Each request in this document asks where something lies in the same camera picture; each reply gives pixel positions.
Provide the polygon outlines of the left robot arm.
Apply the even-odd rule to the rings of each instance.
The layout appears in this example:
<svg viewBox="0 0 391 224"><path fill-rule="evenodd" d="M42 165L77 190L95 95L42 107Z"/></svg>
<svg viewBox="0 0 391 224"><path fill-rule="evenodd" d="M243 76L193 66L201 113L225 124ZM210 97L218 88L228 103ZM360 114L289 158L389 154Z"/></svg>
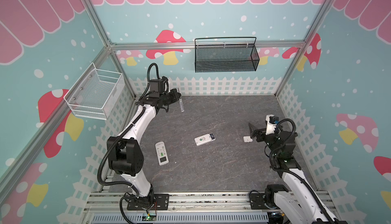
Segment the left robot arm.
<svg viewBox="0 0 391 224"><path fill-rule="evenodd" d="M102 186L126 185L132 193L126 194L124 200L134 199L135 204L142 209L149 209L155 204L152 184L143 172L144 155L140 142L150 122L160 110L169 111L171 104L180 100L181 94L177 89L170 89L169 80L165 76L157 75L151 79L150 71L158 65L152 63L147 71L147 87L135 103L136 113L126 128L117 136L107 140L105 153L97 171L98 183ZM103 168L108 165L111 170L123 179L106 182L103 177Z"/></svg>

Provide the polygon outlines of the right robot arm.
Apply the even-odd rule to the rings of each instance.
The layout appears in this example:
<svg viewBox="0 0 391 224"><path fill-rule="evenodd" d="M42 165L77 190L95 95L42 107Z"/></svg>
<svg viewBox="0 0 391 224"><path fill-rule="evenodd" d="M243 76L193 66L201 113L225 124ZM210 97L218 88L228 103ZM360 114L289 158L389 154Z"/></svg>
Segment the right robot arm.
<svg viewBox="0 0 391 224"><path fill-rule="evenodd" d="M282 210L292 224L342 224L310 186L293 156L298 136L294 121L268 115L265 124L266 128L258 129L249 123L249 137L266 144L270 167L284 181L266 187L265 206Z"/></svg>

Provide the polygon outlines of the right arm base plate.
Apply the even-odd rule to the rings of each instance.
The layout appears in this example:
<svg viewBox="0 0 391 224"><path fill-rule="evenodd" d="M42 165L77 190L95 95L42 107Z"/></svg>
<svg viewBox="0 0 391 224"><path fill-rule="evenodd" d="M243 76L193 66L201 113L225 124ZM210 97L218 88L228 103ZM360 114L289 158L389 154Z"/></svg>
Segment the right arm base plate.
<svg viewBox="0 0 391 224"><path fill-rule="evenodd" d="M250 191L248 194L251 210L272 210L276 206L269 205L265 201L265 194L258 191Z"/></svg>

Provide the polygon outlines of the white remote with batteries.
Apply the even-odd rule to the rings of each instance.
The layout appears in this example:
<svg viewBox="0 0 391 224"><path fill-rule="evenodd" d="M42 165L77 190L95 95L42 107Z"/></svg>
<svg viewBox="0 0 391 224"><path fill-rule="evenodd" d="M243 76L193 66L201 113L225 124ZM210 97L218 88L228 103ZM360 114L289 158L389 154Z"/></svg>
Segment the white remote with batteries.
<svg viewBox="0 0 391 224"><path fill-rule="evenodd" d="M205 135L202 135L200 137L197 137L194 139L194 142L197 146L200 146L200 145L203 145L203 144L207 144L209 142L212 142L215 140L215 136L213 133L208 133L208 134L205 134Z"/></svg>

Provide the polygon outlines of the white battery cover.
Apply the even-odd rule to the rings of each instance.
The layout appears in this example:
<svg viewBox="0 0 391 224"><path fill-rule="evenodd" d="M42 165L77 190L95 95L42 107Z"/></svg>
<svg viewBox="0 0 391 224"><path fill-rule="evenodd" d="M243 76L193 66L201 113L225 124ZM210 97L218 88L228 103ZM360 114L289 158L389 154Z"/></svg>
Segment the white battery cover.
<svg viewBox="0 0 391 224"><path fill-rule="evenodd" d="M244 141L245 143L250 143L250 142L253 141L253 139L252 139L250 136L244 136L244 137L243 137L243 141Z"/></svg>

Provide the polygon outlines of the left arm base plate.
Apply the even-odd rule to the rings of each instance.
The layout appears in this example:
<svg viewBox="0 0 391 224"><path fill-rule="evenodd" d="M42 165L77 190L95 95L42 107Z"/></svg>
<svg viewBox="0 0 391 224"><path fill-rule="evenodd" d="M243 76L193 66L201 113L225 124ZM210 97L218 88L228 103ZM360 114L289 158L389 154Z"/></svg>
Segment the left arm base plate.
<svg viewBox="0 0 391 224"><path fill-rule="evenodd" d="M168 210L169 194L158 193L147 197L131 198L127 204L127 210Z"/></svg>

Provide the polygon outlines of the clear handle screwdriver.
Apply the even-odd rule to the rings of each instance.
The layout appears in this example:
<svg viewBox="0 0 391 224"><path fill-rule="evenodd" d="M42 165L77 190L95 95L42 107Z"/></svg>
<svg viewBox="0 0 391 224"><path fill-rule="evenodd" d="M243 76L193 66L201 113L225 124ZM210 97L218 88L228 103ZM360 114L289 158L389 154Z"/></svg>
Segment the clear handle screwdriver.
<svg viewBox="0 0 391 224"><path fill-rule="evenodd" d="M179 97L180 110L181 110L182 113L184 113L185 109L184 109L183 100L182 100L182 98L181 98L180 89L177 88L177 91L178 91L178 93L180 94L180 97Z"/></svg>

